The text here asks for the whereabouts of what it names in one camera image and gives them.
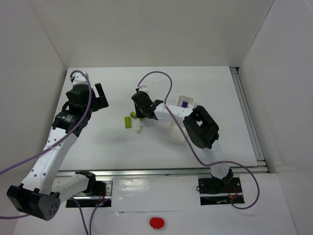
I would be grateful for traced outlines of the blue lego brick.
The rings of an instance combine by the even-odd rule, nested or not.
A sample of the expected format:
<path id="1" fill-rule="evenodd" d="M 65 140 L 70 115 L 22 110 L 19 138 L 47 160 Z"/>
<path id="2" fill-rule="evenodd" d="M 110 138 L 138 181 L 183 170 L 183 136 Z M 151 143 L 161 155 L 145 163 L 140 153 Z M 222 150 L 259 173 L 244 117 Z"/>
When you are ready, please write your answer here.
<path id="1" fill-rule="evenodd" d="M 185 102 L 185 101 L 183 101 L 181 106 L 182 106 L 183 108 L 187 108 L 187 107 L 188 107 L 188 103 Z"/>

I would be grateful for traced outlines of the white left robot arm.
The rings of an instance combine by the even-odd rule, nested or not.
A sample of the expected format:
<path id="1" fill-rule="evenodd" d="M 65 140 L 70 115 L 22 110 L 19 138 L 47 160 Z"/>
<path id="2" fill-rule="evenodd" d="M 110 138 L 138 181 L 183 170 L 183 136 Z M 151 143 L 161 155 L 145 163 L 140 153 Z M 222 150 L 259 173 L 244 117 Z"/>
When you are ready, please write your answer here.
<path id="1" fill-rule="evenodd" d="M 54 183 L 68 151 L 87 126 L 92 113 L 108 107 L 101 84 L 92 89 L 86 72 L 75 70 L 70 74 L 72 89 L 66 93 L 67 102 L 56 115 L 43 151 L 28 175 L 18 186 L 10 186 L 7 197 L 22 213 L 50 221 L 60 205 L 78 193 L 94 195 L 105 191 L 105 183 L 95 174 L 78 170 L 71 177 Z"/>

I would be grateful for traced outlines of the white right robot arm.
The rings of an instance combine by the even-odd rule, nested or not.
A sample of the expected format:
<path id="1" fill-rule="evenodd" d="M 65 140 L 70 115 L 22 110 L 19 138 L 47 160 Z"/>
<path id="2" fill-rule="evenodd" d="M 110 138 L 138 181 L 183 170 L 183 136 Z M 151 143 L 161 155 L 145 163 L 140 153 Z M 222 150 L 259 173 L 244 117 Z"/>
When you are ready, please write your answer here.
<path id="1" fill-rule="evenodd" d="M 132 96 L 132 101 L 139 118 L 174 121 L 192 152 L 195 154 L 194 147 L 197 147 L 210 161 L 202 165 L 211 168 L 216 184 L 226 187 L 230 183 L 233 172 L 224 161 L 219 143 L 219 127 L 203 106 L 198 105 L 191 109 L 169 105 L 162 100 L 152 101 L 144 91 L 137 91 Z"/>

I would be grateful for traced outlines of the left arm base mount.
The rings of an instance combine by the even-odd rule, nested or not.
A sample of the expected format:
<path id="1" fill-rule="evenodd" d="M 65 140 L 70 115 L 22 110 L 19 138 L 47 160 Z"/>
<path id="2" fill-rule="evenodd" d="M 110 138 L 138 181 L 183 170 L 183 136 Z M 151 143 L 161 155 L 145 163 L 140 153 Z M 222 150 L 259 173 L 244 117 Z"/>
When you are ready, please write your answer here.
<path id="1" fill-rule="evenodd" d="M 99 186 L 92 193 L 79 192 L 73 196 L 81 208 L 109 208 L 112 206 L 113 180 L 98 181 Z"/>

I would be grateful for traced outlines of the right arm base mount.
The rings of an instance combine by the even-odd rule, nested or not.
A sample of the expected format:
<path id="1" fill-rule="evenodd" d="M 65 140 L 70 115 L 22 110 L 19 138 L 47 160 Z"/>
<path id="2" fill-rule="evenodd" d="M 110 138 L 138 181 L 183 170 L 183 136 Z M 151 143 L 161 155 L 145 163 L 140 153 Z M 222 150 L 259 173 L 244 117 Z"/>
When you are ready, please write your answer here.
<path id="1" fill-rule="evenodd" d="M 199 178 L 196 191 L 200 194 L 200 205 L 244 204 L 243 190 L 239 177 L 233 178 L 225 188 L 218 187 L 212 178 Z"/>

